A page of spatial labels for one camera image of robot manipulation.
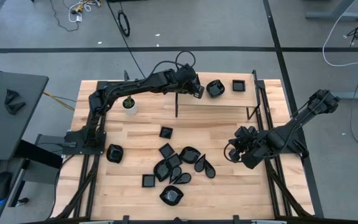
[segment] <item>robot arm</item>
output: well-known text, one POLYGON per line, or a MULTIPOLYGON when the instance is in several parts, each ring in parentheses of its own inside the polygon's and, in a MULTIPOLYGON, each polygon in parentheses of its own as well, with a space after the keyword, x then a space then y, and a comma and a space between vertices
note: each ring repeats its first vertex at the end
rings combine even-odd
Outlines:
POLYGON ((201 98, 204 87, 200 85, 198 75, 188 64, 180 67, 176 72, 172 69, 164 70, 153 73, 143 80, 108 83, 89 96, 90 110, 86 126, 77 132, 68 133, 65 141, 77 142, 76 147, 95 148, 95 151, 96 148, 103 148, 103 133, 97 130, 101 117, 112 108, 118 98, 147 91, 163 94, 170 92, 192 94, 196 98, 201 98))
POLYGON ((241 126, 234 134, 236 138, 229 140, 229 144, 234 146, 229 152, 230 160, 238 162, 241 158, 248 168, 253 169, 262 160, 278 156, 285 149, 308 157, 307 148, 293 138, 293 134, 317 114, 334 112, 339 100, 329 90, 318 90, 309 98, 307 107, 286 125, 270 131, 257 131, 252 126, 248 129, 241 126))

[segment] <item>small black bowl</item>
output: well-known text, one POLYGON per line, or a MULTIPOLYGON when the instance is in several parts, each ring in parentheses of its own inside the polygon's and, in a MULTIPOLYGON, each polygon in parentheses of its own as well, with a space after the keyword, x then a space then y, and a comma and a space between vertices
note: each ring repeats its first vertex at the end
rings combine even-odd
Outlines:
POLYGON ((220 80, 213 80, 206 86, 206 91, 211 98, 216 98, 224 93, 224 85, 220 80))
POLYGON ((233 80, 233 91, 246 91, 246 81, 233 80))

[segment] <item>concrete floor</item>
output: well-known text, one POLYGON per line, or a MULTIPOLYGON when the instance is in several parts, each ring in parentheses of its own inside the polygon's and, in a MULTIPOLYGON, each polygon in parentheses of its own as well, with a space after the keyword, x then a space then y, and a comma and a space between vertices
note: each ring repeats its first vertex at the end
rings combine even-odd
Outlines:
MULTIPOLYGON (((64 26, 67 10, 61 0, 52 0, 64 26)), ((75 0, 66 0, 73 4, 75 0)), ((333 22, 308 21, 309 10, 330 10, 339 1, 270 0, 282 47, 321 47, 333 22)), ((247 46, 273 47, 262 1, 149 0, 124 2, 131 23, 131 47, 247 46)), ((118 4, 111 4, 114 12, 118 4)), ((358 12, 358 1, 351 11, 358 12)), ((339 23, 329 47, 347 47, 344 34, 358 23, 339 23)), ((85 12, 80 28, 66 32, 57 26, 48 0, 7 0, 0 11, 0 48, 125 47, 106 5, 85 12)), ((195 69, 206 72, 258 71, 259 78, 282 78, 275 52, 194 52, 195 69)), ((161 60, 173 60, 177 52, 134 53, 147 73, 161 60)), ((334 63, 358 60, 358 53, 327 53, 334 63)), ((295 94, 302 105, 317 89, 354 91, 358 65, 335 68, 321 53, 284 53, 295 94)), ((81 80, 140 78, 131 56, 123 53, 42 53, 0 54, 0 70, 46 75, 46 91, 75 99, 81 80)), ((358 220, 358 145, 349 130, 350 101, 343 100, 334 114, 321 115, 308 123, 305 137, 324 216, 358 220)), ((36 133, 63 136, 73 113, 47 97, 42 97, 24 139, 34 142, 36 133)), ((358 137, 358 102, 354 107, 354 132, 358 137)), ((22 193, 30 203, 5 209, 0 223, 44 220, 52 206, 53 186, 27 184, 22 193)))

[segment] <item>wooden table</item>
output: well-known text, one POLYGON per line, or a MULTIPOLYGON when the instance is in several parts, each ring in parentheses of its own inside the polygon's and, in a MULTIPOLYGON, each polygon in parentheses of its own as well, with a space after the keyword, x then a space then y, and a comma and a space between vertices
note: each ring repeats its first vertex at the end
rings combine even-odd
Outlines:
MULTIPOLYGON (((236 79, 241 79, 241 74, 237 76, 236 79)), ((220 79, 225 77, 232 79, 231 75, 223 75, 220 79)), ((88 96, 95 91, 96 84, 97 81, 82 81, 73 130, 86 123, 88 96)), ((265 80, 265 84, 274 125, 283 125, 290 117, 282 84, 280 80, 265 80)), ((130 215, 131 220, 173 220, 175 217, 230 220, 233 215, 239 215, 240 219, 273 218, 263 162, 251 170, 242 163, 228 162, 223 156, 223 147, 239 126, 257 126, 255 117, 247 120, 244 107, 181 105, 179 116, 175 118, 174 93, 165 96, 143 93, 132 97, 139 106, 136 115, 128 116, 123 112, 123 98, 118 99, 107 114, 106 147, 111 143, 121 145, 124 157, 120 164, 108 162, 105 155, 101 157, 92 220, 122 220, 123 215, 130 215), (161 126, 173 128, 170 140, 158 136, 161 126), (182 164, 183 172, 189 172, 192 180, 189 184, 177 185, 185 196, 174 207, 159 198, 169 180, 159 182, 156 179, 156 187, 142 188, 142 174, 153 173, 154 165, 163 159, 158 148, 167 142, 177 153, 185 146, 197 148, 216 169, 216 177, 209 179, 204 172, 196 173, 194 165, 182 164)), ((300 158, 294 154, 282 154, 281 158, 288 189, 306 211, 314 213, 300 158)), ((61 212, 77 190, 82 161, 83 156, 75 156, 62 169, 53 215, 61 212)), ((276 191, 281 214, 284 214, 277 187, 276 191)), ((82 215, 86 199, 85 194, 82 215)))

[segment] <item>black desk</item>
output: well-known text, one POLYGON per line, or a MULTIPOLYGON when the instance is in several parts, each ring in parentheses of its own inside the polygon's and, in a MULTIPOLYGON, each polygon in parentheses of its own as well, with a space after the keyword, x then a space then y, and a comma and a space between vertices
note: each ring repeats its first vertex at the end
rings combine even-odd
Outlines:
MULTIPOLYGON (((60 156, 22 140, 24 131, 42 96, 47 82, 48 77, 44 76, 0 72, 0 172, 8 170, 13 173, 9 195, 12 194, 12 192, 16 194, 17 189, 20 188, 16 187, 17 189, 13 189, 13 186, 21 169, 27 168, 29 159, 54 168, 59 168, 62 163, 60 156), (26 103, 15 116, 9 114, 5 109, 6 89, 14 90, 20 94, 20 97, 11 103, 21 101, 26 103)), ((6 202, 7 200, 0 205, 0 216, 6 202)))
POLYGON ((47 82, 48 77, 44 76, 0 72, 0 159, 14 155, 47 82), (6 89, 20 94, 12 103, 25 102, 15 116, 5 109, 6 89))

